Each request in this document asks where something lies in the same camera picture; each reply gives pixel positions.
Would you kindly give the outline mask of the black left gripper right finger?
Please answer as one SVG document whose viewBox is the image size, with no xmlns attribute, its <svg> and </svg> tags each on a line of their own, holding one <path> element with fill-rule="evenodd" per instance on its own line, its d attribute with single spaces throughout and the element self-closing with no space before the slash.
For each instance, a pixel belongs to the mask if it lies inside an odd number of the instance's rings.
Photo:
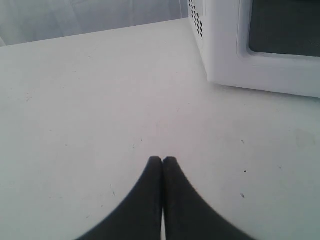
<svg viewBox="0 0 320 240">
<path fill-rule="evenodd" d="M 177 159 L 163 160 L 163 212 L 168 240 L 245 240 L 247 234 L 214 211 L 197 193 Z"/>
</svg>

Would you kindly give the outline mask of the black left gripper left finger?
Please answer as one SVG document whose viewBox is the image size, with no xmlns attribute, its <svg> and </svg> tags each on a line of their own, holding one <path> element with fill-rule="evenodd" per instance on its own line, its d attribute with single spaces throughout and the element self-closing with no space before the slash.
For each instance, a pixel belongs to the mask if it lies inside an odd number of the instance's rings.
<svg viewBox="0 0 320 240">
<path fill-rule="evenodd" d="M 81 240 L 160 240 L 163 162 L 152 156 L 125 199 Z"/>
</svg>

